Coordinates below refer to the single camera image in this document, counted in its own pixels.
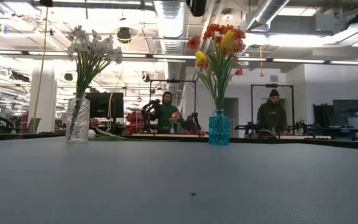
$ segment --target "beanie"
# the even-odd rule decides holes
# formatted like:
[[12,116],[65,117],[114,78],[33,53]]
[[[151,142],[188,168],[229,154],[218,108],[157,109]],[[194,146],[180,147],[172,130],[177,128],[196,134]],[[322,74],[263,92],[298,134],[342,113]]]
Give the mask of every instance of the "beanie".
[[272,90],[270,92],[270,95],[268,97],[272,97],[272,96],[280,96],[280,94],[278,94],[278,91],[277,90]]

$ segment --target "black frame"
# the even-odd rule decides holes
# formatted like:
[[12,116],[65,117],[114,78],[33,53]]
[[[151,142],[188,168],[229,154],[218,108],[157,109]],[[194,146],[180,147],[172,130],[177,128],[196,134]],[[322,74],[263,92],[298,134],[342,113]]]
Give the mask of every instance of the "black frame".
[[293,85],[279,85],[279,84],[252,84],[251,85],[251,120],[254,123],[254,86],[264,86],[266,88],[277,88],[277,87],[290,87],[291,88],[291,99],[292,99],[292,130],[295,134],[295,107],[293,97]]
[[193,83],[194,84],[194,112],[196,112],[197,106],[197,81],[193,80],[150,80],[149,101],[152,101],[152,83],[153,82],[167,82],[167,83]]

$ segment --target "green shirt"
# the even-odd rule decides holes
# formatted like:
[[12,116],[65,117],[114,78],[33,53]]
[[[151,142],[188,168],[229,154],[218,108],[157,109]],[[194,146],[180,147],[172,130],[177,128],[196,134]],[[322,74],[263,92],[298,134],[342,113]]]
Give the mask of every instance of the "green shirt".
[[[171,104],[163,104],[161,106],[160,113],[158,115],[158,124],[157,124],[157,131],[159,134],[169,134],[171,130],[171,121],[169,120],[172,117],[172,114],[174,112],[178,112],[178,108],[176,106],[173,106]],[[178,125],[174,125],[175,133],[178,131]]]
[[284,131],[287,128],[287,114],[282,106],[268,101],[260,106],[257,123],[269,130]]

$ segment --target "glass vase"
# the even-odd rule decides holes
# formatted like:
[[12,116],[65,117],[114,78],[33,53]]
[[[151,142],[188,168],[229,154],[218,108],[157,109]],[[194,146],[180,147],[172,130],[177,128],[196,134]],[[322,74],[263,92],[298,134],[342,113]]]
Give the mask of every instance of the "glass vase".
[[85,99],[85,94],[68,100],[66,142],[88,142],[90,105],[90,101]]
[[223,110],[215,110],[209,118],[209,144],[227,146],[230,143],[230,118],[223,115]]

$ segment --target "yellow tulip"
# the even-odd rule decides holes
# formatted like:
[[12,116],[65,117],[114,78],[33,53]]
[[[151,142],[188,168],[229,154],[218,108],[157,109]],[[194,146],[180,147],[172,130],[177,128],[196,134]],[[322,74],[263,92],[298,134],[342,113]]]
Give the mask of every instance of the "yellow tulip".
[[200,50],[196,52],[196,61],[198,65],[203,65],[206,61],[205,54]]
[[230,30],[227,32],[222,39],[222,46],[225,49],[231,50],[234,47],[234,34],[236,34],[234,31]]

